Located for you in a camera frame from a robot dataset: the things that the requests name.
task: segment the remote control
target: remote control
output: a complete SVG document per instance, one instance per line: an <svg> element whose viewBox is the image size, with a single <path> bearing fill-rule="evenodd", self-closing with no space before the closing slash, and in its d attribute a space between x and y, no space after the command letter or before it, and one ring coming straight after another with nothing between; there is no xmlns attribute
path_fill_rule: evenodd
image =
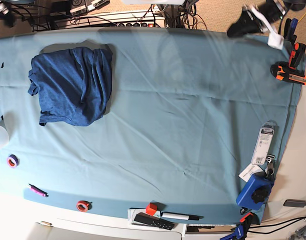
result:
<svg viewBox="0 0 306 240"><path fill-rule="evenodd" d="M152 217L149 216L148 214L145 214L143 212L139 213L136 215L134 218L134 221L142 223L142 224L147 224L152 227L159 227L160 229L167 229L167 230L172 230L175 224L173 224L170 221L166 221L163 219L158 219L157 217Z"/></svg>

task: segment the tape roll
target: tape roll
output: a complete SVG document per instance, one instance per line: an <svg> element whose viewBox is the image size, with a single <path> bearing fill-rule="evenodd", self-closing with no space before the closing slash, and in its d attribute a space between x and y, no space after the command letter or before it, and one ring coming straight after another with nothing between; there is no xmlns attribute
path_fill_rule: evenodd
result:
<svg viewBox="0 0 306 240"><path fill-rule="evenodd" d="M19 161L18 161L18 158L12 154L7 158L7 163L11 168L14 169L18 166Z"/></svg>
<svg viewBox="0 0 306 240"><path fill-rule="evenodd" d="M90 204L90 203L87 202L87 201L78 201L76 207L77 207L77 209L78 209L79 211L85 213L85 212L88 211L88 206L89 206L89 204Z"/></svg>

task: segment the purple tape roll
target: purple tape roll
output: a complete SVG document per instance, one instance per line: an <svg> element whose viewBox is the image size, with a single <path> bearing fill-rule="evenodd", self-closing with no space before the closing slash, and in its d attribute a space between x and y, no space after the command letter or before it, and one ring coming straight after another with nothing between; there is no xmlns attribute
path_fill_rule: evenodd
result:
<svg viewBox="0 0 306 240"><path fill-rule="evenodd" d="M18 161L18 158L12 154L7 158L7 163L11 168L14 169L18 166L19 161Z"/></svg>

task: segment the pink marker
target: pink marker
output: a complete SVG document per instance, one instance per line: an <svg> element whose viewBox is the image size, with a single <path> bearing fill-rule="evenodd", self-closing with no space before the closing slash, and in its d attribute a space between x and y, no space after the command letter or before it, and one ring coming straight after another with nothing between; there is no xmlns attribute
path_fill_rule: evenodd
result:
<svg viewBox="0 0 306 240"><path fill-rule="evenodd" d="M48 197L47 192L40 190L39 188L35 187L34 185L29 184L28 186L31 191L37 193L38 195L42 197Z"/></svg>

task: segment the blue t-shirt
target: blue t-shirt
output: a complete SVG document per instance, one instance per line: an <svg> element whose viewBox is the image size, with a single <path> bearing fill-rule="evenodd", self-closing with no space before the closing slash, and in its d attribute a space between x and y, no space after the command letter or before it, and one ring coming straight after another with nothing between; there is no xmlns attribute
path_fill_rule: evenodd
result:
<svg viewBox="0 0 306 240"><path fill-rule="evenodd" d="M39 94L39 124L88 126L100 119L112 91L111 62L107 50L87 47L35 56L28 93Z"/></svg>

